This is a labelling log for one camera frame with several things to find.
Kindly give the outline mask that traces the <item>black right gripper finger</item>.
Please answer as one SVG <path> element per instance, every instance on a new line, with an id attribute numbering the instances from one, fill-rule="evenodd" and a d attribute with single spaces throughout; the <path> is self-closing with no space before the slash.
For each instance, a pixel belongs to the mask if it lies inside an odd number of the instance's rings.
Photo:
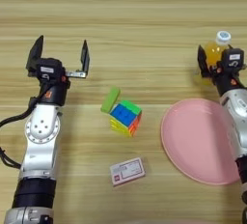
<path id="1" fill-rule="evenodd" d="M 198 60 L 198 65 L 200 68 L 201 76 L 203 78 L 210 77 L 209 69 L 206 63 L 206 53 L 205 53 L 205 50 L 201 46 L 198 47 L 197 60 Z"/>

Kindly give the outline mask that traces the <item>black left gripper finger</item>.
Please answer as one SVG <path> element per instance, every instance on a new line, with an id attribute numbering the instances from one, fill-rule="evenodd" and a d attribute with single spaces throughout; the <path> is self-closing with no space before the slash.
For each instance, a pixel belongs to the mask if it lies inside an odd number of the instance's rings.
<path id="1" fill-rule="evenodd" d="M 89 47 L 87 45 L 87 41 L 83 42 L 80 61 L 82 64 L 82 70 L 85 73 L 87 73 L 89 71 L 89 65 L 90 65 L 90 55 L 89 55 Z"/>
<path id="2" fill-rule="evenodd" d="M 29 56 L 26 64 L 26 69 L 28 70 L 29 73 L 34 73 L 36 71 L 37 61 L 41 58 L 41 54 L 42 54 L 42 46 L 43 46 L 43 36 L 39 36 L 29 52 Z"/>

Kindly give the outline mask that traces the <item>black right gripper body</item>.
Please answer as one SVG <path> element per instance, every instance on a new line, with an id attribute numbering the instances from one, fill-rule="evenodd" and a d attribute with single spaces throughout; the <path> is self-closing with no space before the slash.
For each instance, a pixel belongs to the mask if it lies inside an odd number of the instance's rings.
<path id="1" fill-rule="evenodd" d="M 223 69 L 217 69 L 211 72 L 211 79 L 213 84 L 216 86 L 220 97 L 230 90 L 244 88 L 244 85 L 240 82 L 238 73 L 226 72 Z"/>

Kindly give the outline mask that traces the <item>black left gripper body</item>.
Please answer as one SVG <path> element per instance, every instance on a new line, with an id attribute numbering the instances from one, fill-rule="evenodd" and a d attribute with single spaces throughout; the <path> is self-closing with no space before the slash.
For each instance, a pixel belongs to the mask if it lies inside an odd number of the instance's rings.
<path id="1" fill-rule="evenodd" d="M 86 78 L 86 71 L 68 71 L 61 70 L 59 73 L 48 75 L 48 78 L 43 78 L 36 71 L 30 72 L 31 77 L 37 77 L 40 81 L 40 93 L 37 97 L 30 99 L 31 105 L 36 104 L 51 104 L 63 106 L 66 102 L 67 91 L 70 87 L 71 78 Z"/>

